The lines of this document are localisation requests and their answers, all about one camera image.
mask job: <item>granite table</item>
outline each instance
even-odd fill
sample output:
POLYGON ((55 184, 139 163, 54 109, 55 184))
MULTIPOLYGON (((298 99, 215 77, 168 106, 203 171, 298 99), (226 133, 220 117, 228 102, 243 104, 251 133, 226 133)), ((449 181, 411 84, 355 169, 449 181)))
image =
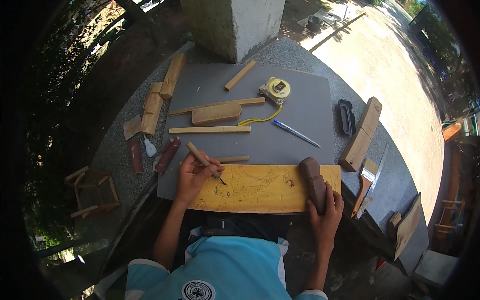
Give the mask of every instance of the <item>granite table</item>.
MULTIPOLYGON (((188 64, 227 63, 222 58, 202 50, 191 42, 180 48, 177 53, 185 53, 188 64)), ((172 57, 165 60, 132 95, 108 129, 90 166, 112 174, 120 199, 120 207, 109 215, 77 219, 75 223, 74 239, 88 237, 88 240, 92 241, 75 248, 75 253, 82 254, 86 262, 81 265, 82 274, 88 277, 92 284, 108 275, 104 274, 105 266, 123 233, 132 223, 148 196, 156 191, 157 175, 152 169, 153 158, 146 156, 143 136, 139 134, 133 139, 141 142, 145 172, 143 174, 133 174, 132 172, 127 143, 123 137, 123 123, 137 114, 143 113, 143 103, 150 84, 164 80, 171 59, 172 57)), ((337 103, 339 99, 350 101, 353 105, 353 112, 357 116, 356 119, 359 120, 365 107, 364 100, 328 66, 286 37, 267 46, 244 63, 249 63, 251 60, 255 60, 260 66, 303 71, 328 79, 333 114, 333 163, 338 164, 338 158, 347 146, 349 136, 342 133, 337 103)), ((164 102, 155 135, 148 137, 157 148, 160 147, 163 139, 169 105, 169 101, 164 102)), ((382 175, 373 193, 374 201, 368 205, 367 213, 360 220, 349 217, 356 194, 360 190, 359 172, 351 173, 342 169, 342 194, 346 202, 344 218, 354 223, 359 234, 367 239, 380 255, 387 261, 396 264, 405 275, 410 275, 423 251, 428 247, 427 227, 422 214, 410 242, 394 262, 394 247, 386 236, 386 223, 396 211, 404 215, 409 210, 418 191, 401 154, 381 124, 378 125, 366 157, 379 163, 387 143, 390 144, 390 149, 382 175)))

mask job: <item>sandpaper roll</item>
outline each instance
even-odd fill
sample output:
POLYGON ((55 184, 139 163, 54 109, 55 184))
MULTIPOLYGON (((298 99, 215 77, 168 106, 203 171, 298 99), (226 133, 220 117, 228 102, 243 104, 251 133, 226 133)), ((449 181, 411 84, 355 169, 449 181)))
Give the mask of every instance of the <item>sandpaper roll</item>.
POLYGON ((325 215, 326 185, 320 175, 320 165, 313 157, 308 157, 299 163, 300 174, 305 180, 310 200, 315 204, 319 216, 325 215))
POLYGON ((172 161, 180 145, 181 145, 180 138, 176 137, 175 140, 173 140, 173 142, 168 145, 165 152, 162 153, 162 157, 160 158, 157 166, 155 167, 155 170, 159 173, 159 175, 163 175, 163 173, 165 173, 165 170, 167 169, 168 165, 172 161))
POLYGON ((140 153, 140 142, 138 140, 132 140, 128 142, 128 150, 130 151, 130 158, 132 160, 132 168, 134 174, 140 174, 144 172, 142 166, 142 154, 140 153))

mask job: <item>pen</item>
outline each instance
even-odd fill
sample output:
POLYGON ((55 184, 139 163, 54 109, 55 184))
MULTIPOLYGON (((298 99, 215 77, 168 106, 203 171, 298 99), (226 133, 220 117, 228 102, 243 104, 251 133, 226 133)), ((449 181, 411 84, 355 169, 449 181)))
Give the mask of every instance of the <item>pen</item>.
POLYGON ((305 135, 301 134, 300 132, 296 131, 295 129, 283 124, 282 122, 279 122, 277 120, 273 120, 273 123, 276 124, 277 126, 285 129, 286 131, 290 131, 291 133, 293 133, 294 135, 298 136, 298 137, 301 137, 302 139, 304 139, 305 141, 311 143, 312 145, 316 146, 316 147, 319 147, 320 148, 320 145, 317 144, 316 142, 312 141, 311 139, 309 139, 308 137, 306 137, 305 135))

